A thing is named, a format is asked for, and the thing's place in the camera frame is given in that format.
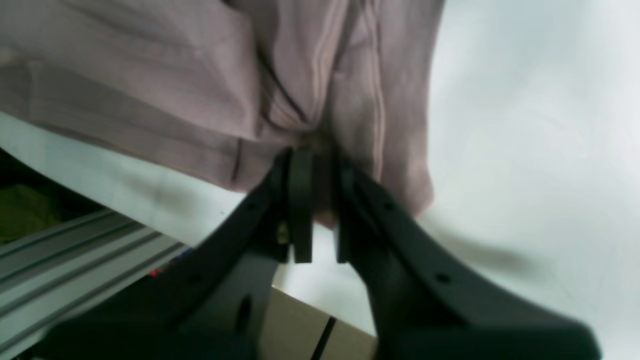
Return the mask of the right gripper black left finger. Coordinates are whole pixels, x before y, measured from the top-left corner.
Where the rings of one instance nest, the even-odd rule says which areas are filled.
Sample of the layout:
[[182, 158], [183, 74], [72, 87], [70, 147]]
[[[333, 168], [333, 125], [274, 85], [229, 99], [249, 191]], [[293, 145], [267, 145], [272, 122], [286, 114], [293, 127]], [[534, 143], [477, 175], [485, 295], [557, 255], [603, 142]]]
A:
[[42, 360], [256, 360], [275, 273], [313, 259], [313, 153], [286, 150], [167, 271], [53, 326]]

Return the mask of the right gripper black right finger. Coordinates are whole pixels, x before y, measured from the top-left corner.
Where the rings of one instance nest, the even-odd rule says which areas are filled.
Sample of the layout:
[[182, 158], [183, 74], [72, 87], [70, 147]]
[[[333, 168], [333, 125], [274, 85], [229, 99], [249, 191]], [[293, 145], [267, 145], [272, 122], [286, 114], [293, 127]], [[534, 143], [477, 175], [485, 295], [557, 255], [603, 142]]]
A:
[[378, 360], [599, 360], [588, 326], [494, 284], [333, 155], [336, 259], [365, 284]]

